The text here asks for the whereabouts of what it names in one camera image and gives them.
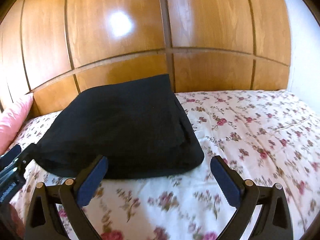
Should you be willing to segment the black pants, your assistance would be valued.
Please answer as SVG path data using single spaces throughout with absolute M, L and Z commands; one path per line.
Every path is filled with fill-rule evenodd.
M 203 162 L 167 74 L 85 90 L 31 152 L 38 165 L 60 177 L 77 176 L 98 155 L 107 158 L 106 179 L 172 176 Z

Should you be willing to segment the pink pillow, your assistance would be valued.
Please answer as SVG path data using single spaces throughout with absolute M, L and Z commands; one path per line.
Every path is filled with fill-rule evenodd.
M 1 155 L 3 155 L 14 141 L 23 122 L 27 118 L 34 100 L 33 93 L 26 94 L 11 103 L 1 113 Z

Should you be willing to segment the floral white bedspread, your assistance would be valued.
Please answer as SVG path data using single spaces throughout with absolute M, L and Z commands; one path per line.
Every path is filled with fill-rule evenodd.
M 319 117 L 286 90 L 178 93 L 204 152 L 177 176 L 105 180 L 85 214 L 103 239 L 213 239 L 235 209 L 210 174 L 219 155 L 259 186 L 280 183 L 300 239 L 319 213 Z

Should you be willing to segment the wooden headboard panel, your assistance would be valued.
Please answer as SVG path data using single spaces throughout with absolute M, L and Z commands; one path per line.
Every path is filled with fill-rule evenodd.
M 33 93 L 45 115 L 163 73 L 175 92 L 285 89 L 290 42 L 284 0 L 8 0 L 1 109 Z

